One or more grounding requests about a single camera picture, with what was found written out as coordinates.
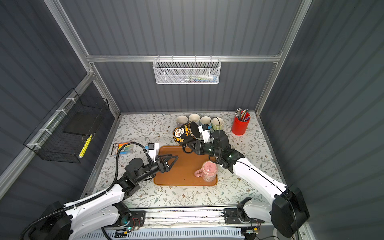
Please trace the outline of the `white mug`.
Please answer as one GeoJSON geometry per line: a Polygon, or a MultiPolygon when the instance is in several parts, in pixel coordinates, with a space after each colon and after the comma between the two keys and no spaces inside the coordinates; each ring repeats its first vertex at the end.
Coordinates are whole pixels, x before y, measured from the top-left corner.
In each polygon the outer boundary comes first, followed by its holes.
{"type": "Polygon", "coordinates": [[[200,119],[201,119],[201,117],[198,114],[191,114],[191,115],[189,115],[189,121],[190,122],[195,122],[198,125],[200,124],[200,119]]]}

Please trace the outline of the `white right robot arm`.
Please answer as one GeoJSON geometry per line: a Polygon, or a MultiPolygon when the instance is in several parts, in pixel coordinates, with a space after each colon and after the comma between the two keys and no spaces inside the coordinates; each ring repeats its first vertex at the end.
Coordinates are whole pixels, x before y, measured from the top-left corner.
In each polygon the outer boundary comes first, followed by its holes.
{"type": "Polygon", "coordinates": [[[237,205],[237,217],[240,221],[271,222],[281,235],[293,237],[310,218],[301,190],[294,185],[287,187],[255,167],[244,154],[231,147],[224,131],[215,131],[212,137],[210,142],[197,140],[193,136],[174,137],[174,140],[197,155],[214,157],[215,164],[245,180],[266,198],[267,202],[264,204],[250,197],[241,201],[237,205]]]}

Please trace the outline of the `purple mug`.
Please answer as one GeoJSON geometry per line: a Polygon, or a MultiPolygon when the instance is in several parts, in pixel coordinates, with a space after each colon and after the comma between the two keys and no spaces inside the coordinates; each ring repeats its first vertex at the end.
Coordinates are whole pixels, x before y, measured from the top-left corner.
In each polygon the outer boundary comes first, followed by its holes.
{"type": "Polygon", "coordinates": [[[177,126],[180,127],[186,123],[188,123],[189,118],[187,116],[181,115],[176,118],[177,126]]]}

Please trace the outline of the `clear highlighter pen pack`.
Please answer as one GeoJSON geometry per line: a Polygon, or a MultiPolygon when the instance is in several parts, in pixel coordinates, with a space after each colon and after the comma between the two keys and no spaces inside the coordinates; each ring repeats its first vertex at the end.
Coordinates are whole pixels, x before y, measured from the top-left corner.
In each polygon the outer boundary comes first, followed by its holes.
{"type": "Polygon", "coordinates": [[[135,145],[127,145],[123,148],[123,145],[125,144],[127,143],[114,143],[112,145],[111,156],[116,156],[120,149],[122,149],[120,152],[121,155],[133,153],[135,145]]]}

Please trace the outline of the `black patterned mug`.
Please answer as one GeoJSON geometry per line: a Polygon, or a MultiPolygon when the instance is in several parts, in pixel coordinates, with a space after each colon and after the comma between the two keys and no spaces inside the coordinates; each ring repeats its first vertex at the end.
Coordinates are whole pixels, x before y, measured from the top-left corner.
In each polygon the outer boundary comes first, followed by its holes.
{"type": "Polygon", "coordinates": [[[183,146],[187,143],[199,140],[201,133],[196,122],[187,122],[186,124],[175,128],[172,136],[177,145],[183,146]]]}

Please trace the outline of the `red pen holder cup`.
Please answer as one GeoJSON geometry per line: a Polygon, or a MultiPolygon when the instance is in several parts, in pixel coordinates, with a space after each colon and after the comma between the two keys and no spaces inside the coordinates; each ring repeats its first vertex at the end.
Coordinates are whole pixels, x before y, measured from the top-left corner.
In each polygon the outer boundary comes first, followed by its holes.
{"type": "Polygon", "coordinates": [[[233,134],[237,136],[242,136],[245,134],[247,127],[249,125],[249,122],[251,120],[251,115],[249,113],[246,113],[245,115],[245,121],[240,121],[238,117],[234,118],[233,125],[231,128],[231,131],[233,134]]]}

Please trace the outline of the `pink patterned mug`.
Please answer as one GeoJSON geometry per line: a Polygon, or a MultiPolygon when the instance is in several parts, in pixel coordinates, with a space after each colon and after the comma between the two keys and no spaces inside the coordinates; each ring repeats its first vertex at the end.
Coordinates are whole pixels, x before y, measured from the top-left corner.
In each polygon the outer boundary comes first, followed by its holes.
{"type": "Polygon", "coordinates": [[[217,165],[211,161],[206,161],[199,170],[195,171],[194,176],[202,178],[205,182],[210,183],[216,179],[217,172],[217,165]]]}

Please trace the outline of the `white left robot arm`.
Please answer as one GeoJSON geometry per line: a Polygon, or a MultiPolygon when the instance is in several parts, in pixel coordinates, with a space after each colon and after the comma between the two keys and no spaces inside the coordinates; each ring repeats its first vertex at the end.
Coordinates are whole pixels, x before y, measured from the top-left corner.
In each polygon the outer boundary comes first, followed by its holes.
{"type": "Polygon", "coordinates": [[[73,240],[99,228],[121,224],[129,219],[130,211],[123,200],[140,189],[140,183],[153,179],[157,173],[169,172],[178,156],[159,155],[159,145],[138,145],[145,153],[148,164],[140,158],[132,159],[122,177],[115,175],[113,183],[105,190],[86,198],[61,205],[55,202],[42,216],[25,227],[19,239],[73,240]]]}

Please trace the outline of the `light green mug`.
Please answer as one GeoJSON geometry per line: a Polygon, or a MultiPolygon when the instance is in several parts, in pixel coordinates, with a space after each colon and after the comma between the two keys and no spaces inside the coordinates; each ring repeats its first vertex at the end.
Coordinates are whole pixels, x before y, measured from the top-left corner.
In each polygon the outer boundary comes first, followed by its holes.
{"type": "Polygon", "coordinates": [[[224,127],[224,120],[219,117],[213,117],[211,121],[211,125],[214,131],[222,130],[224,127]]]}

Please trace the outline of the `light blue mug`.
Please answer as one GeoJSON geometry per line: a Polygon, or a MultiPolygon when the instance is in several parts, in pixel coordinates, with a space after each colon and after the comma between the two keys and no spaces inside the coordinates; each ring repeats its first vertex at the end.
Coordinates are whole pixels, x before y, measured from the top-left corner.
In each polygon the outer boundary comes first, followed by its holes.
{"type": "Polygon", "coordinates": [[[201,123],[201,125],[209,125],[210,122],[211,122],[211,118],[208,117],[208,116],[203,116],[203,117],[201,117],[201,119],[200,119],[200,123],[201,123]]]}

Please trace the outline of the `orange plastic tray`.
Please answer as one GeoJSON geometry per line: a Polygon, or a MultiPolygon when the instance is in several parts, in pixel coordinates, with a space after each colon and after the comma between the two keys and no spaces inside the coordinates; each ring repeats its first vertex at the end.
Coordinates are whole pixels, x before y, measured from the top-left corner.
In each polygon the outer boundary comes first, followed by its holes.
{"type": "Polygon", "coordinates": [[[202,177],[195,177],[194,173],[201,169],[204,162],[209,160],[208,155],[186,154],[180,146],[162,146],[159,149],[160,155],[171,154],[178,156],[177,162],[169,172],[157,173],[154,178],[158,186],[215,186],[218,179],[206,182],[202,177]]]}

